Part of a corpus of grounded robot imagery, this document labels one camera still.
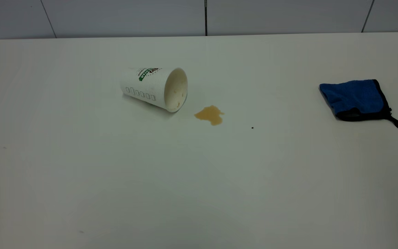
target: white wall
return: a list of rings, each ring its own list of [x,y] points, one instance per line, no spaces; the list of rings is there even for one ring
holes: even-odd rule
[[[40,0],[0,0],[0,39],[54,38]]]
[[[209,35],[362,30],[371,0],[209,0]]]
[[[398,0],[375,0],[364,32],[398,31]]]
[[[356,33],[371,2],[208,0],[208,34]],[[41,0],[0,0],[0,39],[205,35],[204,0],[43,3],[46,11]],[[375,0],[364,32],[381,31],[398,31],[398,1]]]
[[[43,0],[56,36],[205,35],[203,0]]]

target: blue cloth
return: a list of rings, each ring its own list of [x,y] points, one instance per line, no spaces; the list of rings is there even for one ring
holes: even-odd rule
[[[355,107],[361,113],[380,112],[384,107],[384,101],[373,80],[320,84],[319,87],[336,115]]]

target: overturned cup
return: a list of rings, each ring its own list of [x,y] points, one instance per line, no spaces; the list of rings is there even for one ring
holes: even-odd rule
[[[128,68],[120,88],[124,94],[177,112],[187,97],[188,80],[181,68]]]

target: green logo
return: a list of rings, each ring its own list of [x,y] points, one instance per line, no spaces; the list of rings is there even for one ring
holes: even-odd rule
[[[148,73],[156,72],[158,69],[159,68],[147,68],[139,77],[139,81],[142,81]]]

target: blue microfiber towel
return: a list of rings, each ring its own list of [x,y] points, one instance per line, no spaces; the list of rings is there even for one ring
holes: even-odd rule
[[[354,80],[341,84],[320,84],[336,117],[344,121],[387,119],[398,128],[391,108],[377,80]]]

